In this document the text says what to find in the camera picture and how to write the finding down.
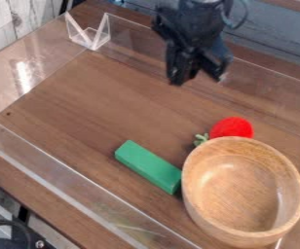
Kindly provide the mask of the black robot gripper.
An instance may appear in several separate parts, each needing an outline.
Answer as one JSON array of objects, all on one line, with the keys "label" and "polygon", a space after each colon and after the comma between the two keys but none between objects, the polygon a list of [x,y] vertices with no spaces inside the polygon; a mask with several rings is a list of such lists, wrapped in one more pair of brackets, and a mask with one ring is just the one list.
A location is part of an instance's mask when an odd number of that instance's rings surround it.
[{"label": "black robot gripper", "polygon": [[230,26],[230,5],[158,5],[153,30],[168,45],[168,78],[176,86],[192,80],[200,67],[218,82],[232,63],[222,40]]}]

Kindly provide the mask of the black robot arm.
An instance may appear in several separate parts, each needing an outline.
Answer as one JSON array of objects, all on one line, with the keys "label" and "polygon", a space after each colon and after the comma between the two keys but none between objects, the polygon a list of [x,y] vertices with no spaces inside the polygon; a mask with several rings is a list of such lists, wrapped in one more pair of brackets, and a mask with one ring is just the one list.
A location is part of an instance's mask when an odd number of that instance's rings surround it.
[{"label": "black robot arm", "polygon": [[170,83],[184,85],[204,71],[217,82],[233,61],[225,45],[225,28],[237,29],[248,19],[246,0],[238,0],[244,15],[229,18],[234,0],[160,0],[152,29],[166,42],[166,74]]}]

